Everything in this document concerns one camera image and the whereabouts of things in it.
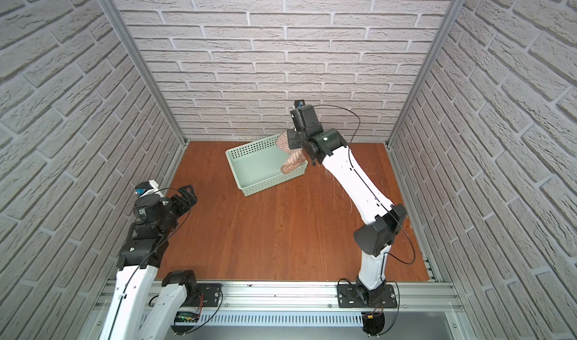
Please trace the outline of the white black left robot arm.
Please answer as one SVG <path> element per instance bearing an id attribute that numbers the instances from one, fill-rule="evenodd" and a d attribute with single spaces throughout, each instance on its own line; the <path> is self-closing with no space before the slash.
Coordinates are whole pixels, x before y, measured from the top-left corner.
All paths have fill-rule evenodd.
<path id="1" fill-rule="evenodd" d="M 171 272 L 162 282 L 153 310 L 142 319 L 168 239 L 179 229 L 178 220 L 190 212 L 198 198 L 191 185 L 166 197 L 153 180 L 138 184 L 135 194 L 135 221 L 120 250 L 114 295 L 100 339 L 163 339 L 179 308 L 194 302 L 199 295 L 194 272 Z"/>

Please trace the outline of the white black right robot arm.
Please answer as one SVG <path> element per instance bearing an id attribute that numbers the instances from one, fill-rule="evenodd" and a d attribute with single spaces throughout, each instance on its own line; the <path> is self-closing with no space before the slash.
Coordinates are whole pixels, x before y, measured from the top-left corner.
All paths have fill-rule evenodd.
<path id="1" fill-rule="evenodd" d="M 303 132 L 287 130 L 280 135 L 277 144 L 289 152 L 307 154 L 338 180 L 364 222 L 363 227 L 354 233 L 362 251 L 357 283 L 366 291 L 385 284 L 386 260 L 407 216 L 404 206 L 393 204 L 369 179 L 337 130 L 325 131 L 308 139 L 304 138 Z"/>

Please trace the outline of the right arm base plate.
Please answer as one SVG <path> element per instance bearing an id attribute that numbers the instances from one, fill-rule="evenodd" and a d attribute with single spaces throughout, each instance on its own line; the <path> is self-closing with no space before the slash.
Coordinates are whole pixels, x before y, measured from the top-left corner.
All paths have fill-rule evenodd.
<path id="1" fill-rule="evenodd" d="M 374 290 L 363 284 L 337 284 L 337 300 L 340 308 L 390 309 L 398 307 L 398 296 L 391 284 L 380 284 Z"/>

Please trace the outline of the pink striped square dishcloth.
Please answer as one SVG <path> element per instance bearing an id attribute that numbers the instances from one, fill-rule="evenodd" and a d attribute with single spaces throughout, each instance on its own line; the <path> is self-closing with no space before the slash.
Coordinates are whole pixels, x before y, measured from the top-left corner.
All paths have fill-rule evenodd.
<path id="1" fill-rule="evenodd" d="M 275 145 L 289 156 L 280 168 L 281 173 L 288 175 L 306 161 L 303 149 L 290 149 L 289 138 L 286 131 L 279 135 Z"/>

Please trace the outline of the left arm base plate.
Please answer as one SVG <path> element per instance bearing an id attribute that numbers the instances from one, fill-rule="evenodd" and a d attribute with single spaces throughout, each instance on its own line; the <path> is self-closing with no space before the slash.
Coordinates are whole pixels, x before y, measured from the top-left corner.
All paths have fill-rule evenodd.
<path id="1" fill-rule="evenodd" d="M 218 308 L 222 300 L 222 284 L 200 283 L 193 293 L 190 306 L 193 308 Z"/>

